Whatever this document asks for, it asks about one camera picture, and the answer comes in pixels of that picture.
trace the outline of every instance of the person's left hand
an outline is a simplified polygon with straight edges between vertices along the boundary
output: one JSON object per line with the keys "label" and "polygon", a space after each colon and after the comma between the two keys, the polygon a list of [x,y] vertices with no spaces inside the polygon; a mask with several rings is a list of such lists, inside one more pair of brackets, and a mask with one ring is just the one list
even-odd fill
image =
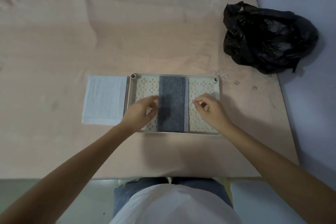
{"label": "person's left hand", "polygon": [[142,129],[156,115],[158,106],[154,102],[154,100],[160,98],[161,96],[150,96],[142,98],[139,101],[132,104],[131,106],[129,106],[123,119],[120,122],[120,125],[132,132],[137,132],[140,129]]}

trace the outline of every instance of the person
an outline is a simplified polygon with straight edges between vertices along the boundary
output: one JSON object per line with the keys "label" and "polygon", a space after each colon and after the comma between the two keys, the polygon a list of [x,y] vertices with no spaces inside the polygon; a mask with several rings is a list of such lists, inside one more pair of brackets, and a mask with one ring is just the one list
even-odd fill
{"label": "person", "polygon": [[[131,105],[120,124],[41,179],[0,215],[0,223],[55,223],[114,150],[153,119],[159,98]],[[233,124],[209,94],[193,104],[307,223],[336,223],[333,189]],[[116,188],[114,197],[111,223],[241,223],[224,187],[212,179],[175,177],[168,184],[163,177],[142,178]]]}

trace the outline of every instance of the black plastic bag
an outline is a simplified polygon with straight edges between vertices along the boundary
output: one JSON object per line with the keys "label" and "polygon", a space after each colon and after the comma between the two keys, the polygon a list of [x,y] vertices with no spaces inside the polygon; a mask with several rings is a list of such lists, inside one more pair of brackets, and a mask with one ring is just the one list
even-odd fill
{"label": "black plastic bag", "polygon": [[319,34],[307,19],[292,12],[260,9],[243,1],[224,10],[224,52],[239,65],[263,74],[291,68],[314,49]]}

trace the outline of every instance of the hand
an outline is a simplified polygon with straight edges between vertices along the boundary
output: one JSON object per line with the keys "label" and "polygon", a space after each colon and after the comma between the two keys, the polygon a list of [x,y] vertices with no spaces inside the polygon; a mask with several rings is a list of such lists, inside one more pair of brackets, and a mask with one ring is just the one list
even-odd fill
{"label": "hand", "polygon": [[[158,106],[154,100],[160,98],[161,96],[142,98],[129,106],[120,125],[134,133],[142,129],[156,115]],[[148,108],[151,108],[151,111],[146,115]]]}
{"label": "hand", "polygon": [[220,132],[221,129],[226,129],[232,125],[222,104],[212,95],[205,93],[195,98],[192,103],[195,105],[196,110],[203,120],[218,132]]}

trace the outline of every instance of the table surface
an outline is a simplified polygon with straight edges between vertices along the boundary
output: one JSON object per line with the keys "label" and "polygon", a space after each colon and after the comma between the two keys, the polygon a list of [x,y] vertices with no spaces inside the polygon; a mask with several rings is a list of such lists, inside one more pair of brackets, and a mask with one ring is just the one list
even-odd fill
{"label": "table surface", "polygon": [[[298,163],[277,76],[223,52],[222,13],[239,1],[1,1],[0,178],[42,178],[102,136],[81,123],[87,77],[133,72],[219,76],[233,122]],[[136,133],[94,178],[140,176],[259,173],[221,136]]]}

